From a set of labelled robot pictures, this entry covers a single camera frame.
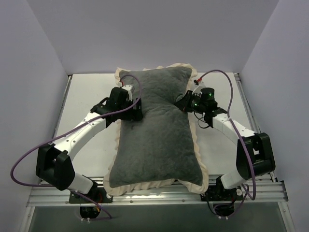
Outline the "grey and cream pillowcase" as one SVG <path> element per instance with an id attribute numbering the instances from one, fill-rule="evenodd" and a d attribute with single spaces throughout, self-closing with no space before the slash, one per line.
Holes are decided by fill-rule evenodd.
<path id="1" fill-rule="evenodd" d="M 118 68 L 114 76 L 134 85 L 143 118 L 117 122 L 116 155 L 103 179 L 106 192 L 120 196 L 179 181 L 191 193 L 205 193 L 209 172 L 199 152 L 196 126 L 176 106 L 192 87 L 197 70 L 175 63 L 141 71 Z"/>

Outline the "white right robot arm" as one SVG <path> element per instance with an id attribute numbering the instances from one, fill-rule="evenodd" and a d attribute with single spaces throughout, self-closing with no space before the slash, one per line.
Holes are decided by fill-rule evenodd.
<path id="1" fill-rule="evenodd" d="M 214 188 L 217 198 L 224 200 L 231 195 L 232 189 L 247 180 L 275 170 L 270 137 L 232 120 L 228 111 L 218 106 L 213 88 L 204 87 L 199 93 L 189 90 L 175 106 L 183 112 L 201 114 L 209 127 L 221 132 L 237 146 L 236 168 L 220 177 L 220 184 Z"/>

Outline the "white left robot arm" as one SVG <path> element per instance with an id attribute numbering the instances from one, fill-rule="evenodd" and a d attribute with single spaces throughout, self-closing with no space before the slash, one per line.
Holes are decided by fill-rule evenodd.
<path id="1" fill-rule="evenodd" d="M 142 120 L 141 99 L 133 99 L 134 86 L 114 87 L 110 96 L 94 105 L 74 130 L 38 149 L 36 175 L 58 190 L 80 192 L 87 203 L 97 198 L 95 182 L 75 172 L 72 161 L 99 132 L 118 120 Z"/>

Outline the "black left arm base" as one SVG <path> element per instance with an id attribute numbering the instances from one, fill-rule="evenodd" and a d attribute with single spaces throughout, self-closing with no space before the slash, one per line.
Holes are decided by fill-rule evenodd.
<path id="1" fill-rule="evenodd" d="M 95 221 L 95 220 L 109 220 L 112 219 L 111 214 L 103 209 L 102 203 L 112 203 L 113 196 L 110 196 L 105 188 L 100 188 L 97 184 L 90 189 L 87 194 L 71 191 L 69 197 L 70 204 L 84 204 L 92 203 L 92 206 L 80 206 L 79 216 L 82 220 Z"/>

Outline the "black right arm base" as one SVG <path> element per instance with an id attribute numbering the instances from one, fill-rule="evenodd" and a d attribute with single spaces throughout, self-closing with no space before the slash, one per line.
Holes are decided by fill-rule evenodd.
<path id="1" fill-rule="evenodd" d="M 207 203 L 214 215 L 227 219 L 236 212 L 235 203 L 243 200 L 244 195 L 240 187 L 225 189 L 219 176 L 214 185 L 210 185 L 205 193 L 200 194 L 200 199 Z"/>

